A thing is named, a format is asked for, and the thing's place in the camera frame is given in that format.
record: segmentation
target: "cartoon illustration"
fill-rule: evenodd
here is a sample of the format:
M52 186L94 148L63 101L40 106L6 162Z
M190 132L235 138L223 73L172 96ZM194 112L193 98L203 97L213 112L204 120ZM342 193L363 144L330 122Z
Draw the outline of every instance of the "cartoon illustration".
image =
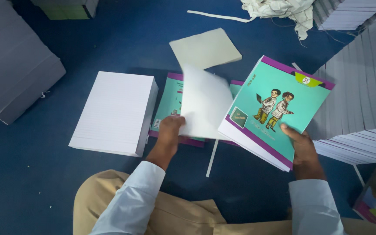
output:
M282 98L283 100L277 104L277 108L272 112L272 118L269 119L268 124L266 125L267 129L269 129L270 126L274 132L275 124L284 114L294 114L293 112L287 110L288 103L294 99L294 95L291 92L285 92L282 94Z
M244 125L246 124L247 117L248 115L245 114L238 107L235 107L232 111L232 114L230 115L230 119L234 121L234 123L239 125L241 128L243 128Z
M273 89L271 91L271 96L262 100L260 95L256 94L256 99L259 103L262 104L262 107L258 110L258 114L254 115L253 117L258 120L261 124L264 124L266 119L268 118L269 113L275 106L277 102L278 95L281 94L281 91L278 89Z

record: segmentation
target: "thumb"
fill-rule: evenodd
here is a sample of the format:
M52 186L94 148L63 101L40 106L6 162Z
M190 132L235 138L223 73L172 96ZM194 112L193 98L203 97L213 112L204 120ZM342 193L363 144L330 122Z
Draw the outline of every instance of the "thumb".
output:
M281 124L281 130L285 133L285 135L289 136L294 141L301 141L303 136L298 133L296 130L292 129L291 127L287 126L285 123Z

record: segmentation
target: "blue floor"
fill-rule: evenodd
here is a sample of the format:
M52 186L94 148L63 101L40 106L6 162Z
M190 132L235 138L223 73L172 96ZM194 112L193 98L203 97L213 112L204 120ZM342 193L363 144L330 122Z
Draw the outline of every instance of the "blue floor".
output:
M262 55L288 65L295 62L314 73L344 46L314 28L302 46L293 27L276 26L271 19L240 23L186 13L248 18L239 0L100 0L95 19L58 21L48 20L28 0L14 4L60 57L67 74L12 125L0 121L0 234L71 234L74 196L82 182L111 168L131 173L141 161L68 147L98 71L153 75L161 90L158 105L166 74L181 72L168 44L172 40L223 28L243 59L208 71L227 80L245 80ZM288 19L274 22L293 24ZM330 35L346 44L353 39L341 32ZM149 139L144 156L155 141ZM243 148L220 143L206 178L213 144L181 145L161 190L187 200L214 199L229 223L285 219L293 173L281 172ZM339 212L358 218L351 205L362 186L353 166L320 158ZM365 180L373 167L362 167Z

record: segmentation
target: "white sheet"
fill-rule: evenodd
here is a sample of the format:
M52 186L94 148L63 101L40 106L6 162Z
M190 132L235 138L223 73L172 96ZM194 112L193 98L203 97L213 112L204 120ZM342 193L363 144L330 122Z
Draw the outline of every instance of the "white sheet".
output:
M230 140L217 132L233 98L227 81L191 65L183 66L184 91L181 116L186 124L179 134Z

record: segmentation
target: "shirt sleeve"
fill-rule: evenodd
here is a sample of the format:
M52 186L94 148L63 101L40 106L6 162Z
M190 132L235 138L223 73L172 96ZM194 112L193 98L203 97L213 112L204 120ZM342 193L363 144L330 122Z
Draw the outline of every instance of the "shirt sleeve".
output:
M321 179L290 182L293 235L345 235L329 184Z
M147 229L165 171L142 161L100 215L90 235L142 235Z

